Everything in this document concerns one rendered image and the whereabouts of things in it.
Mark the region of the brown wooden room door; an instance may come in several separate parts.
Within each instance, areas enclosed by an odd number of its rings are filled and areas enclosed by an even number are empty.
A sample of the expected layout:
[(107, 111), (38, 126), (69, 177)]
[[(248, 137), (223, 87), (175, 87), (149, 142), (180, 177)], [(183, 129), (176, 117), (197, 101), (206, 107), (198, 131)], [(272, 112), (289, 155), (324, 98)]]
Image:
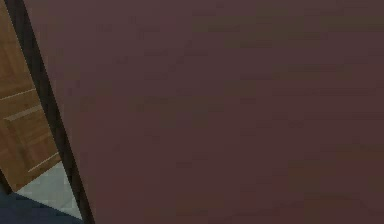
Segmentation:
[(16, 192), (60, 161), (10, 13), (0, 0), (0, 183)]

